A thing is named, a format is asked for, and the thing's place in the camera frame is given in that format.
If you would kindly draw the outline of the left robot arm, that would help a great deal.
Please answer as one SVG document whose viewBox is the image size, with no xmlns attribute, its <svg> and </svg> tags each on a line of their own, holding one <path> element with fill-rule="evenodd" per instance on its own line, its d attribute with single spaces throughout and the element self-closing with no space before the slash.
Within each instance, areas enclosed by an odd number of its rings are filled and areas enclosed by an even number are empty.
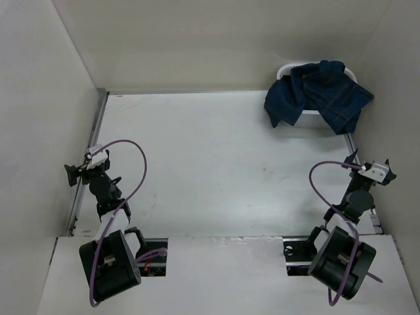
<svg viewBox="0 0 420 315">
<path fill-rule="evenodd" d="M 89 284 L 93 306 L 141 283 L 138 261 L 145 258 L 147 245 L 137 228 L 127 228 L 131 210 L 117 187 L 120 177 L 112 179 L 109 151 L 100 145 L 87 150 L 79 167 L 64 166 L 70 186 L 78 179 L 96 198 L 100 228 L 92 241 L 79 248 L 79 255 Z"/>
</svg>

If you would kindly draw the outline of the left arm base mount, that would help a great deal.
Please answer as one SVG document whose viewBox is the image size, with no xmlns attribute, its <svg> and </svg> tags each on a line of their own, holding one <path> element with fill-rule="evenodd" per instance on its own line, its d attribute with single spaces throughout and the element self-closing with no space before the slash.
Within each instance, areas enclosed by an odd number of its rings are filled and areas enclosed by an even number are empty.
<svg viewBox="0 0 420 315">
<path fill-rule="evenodd" d="M 150 238 L 145 239 L 146 247 L 140 249 L 136 254 L 136 258 L 146 254 L 149 251 L 153 251 L 161 248 L 168 248 L 167 238 Z M 154 254 L 152 258 L 144 259 L 137 263 L 140 269 L 141 277 L 164 277 L 166 275 L 167 267 L 167 256 L 160 256 Z"/>
</svg>

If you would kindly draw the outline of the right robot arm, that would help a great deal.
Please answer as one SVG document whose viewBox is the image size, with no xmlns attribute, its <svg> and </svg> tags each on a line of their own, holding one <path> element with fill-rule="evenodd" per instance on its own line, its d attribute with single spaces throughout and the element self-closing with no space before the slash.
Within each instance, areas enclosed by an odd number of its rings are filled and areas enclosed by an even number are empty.
<svg viewBox="0 0 420 315">
<path fill-rule="evenodd" d="M 376 250 L 360 240 L 356 228 L 360 217 L 375 208 L 375 201 L 370 193 L 371 187 L 379 184 L 386 186 L 396 179 L 388 159 L 383 163 L 354 161 L 357 151 L 341 161 L 321 161 L 309 171 L 308 180 L 316 195 L 329 207 L 324 215 L 328 223 L 334 215 L 340 217 L 349 227 L 349 231 L 336 226 L 328 231 L 325 225 L 317 227 L 311 234 L 312 239 L 304 243 L 304 252 L 313 259 L 308 274 L 327 287 L 329 306 L 335 306 L 339 299 L 351 300 L 359 291 L 368 276 L 381 283 L 382 279 L 373 275 L 369 269 L 376 256 Z M 316 188 L 313 173 L 322 165 L 339 165 L 350 170 L 350 183 L 341 202 L 330 203 Z M 320 232 L 327 232 L 326 240 L 319 237 Z"/>
</svg>

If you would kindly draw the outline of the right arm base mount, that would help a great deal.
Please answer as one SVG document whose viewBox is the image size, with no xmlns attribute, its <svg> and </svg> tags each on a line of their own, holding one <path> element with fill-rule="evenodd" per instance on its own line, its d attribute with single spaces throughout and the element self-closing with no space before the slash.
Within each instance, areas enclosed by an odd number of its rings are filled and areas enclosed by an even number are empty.
<svg viewBox="0 0 420 315">
<path fill-rule="evenodd" d="M 283 255 L 288 276 L 308 276 L 318 250 L 307 237 L 283 238 Z"/>
</svg>

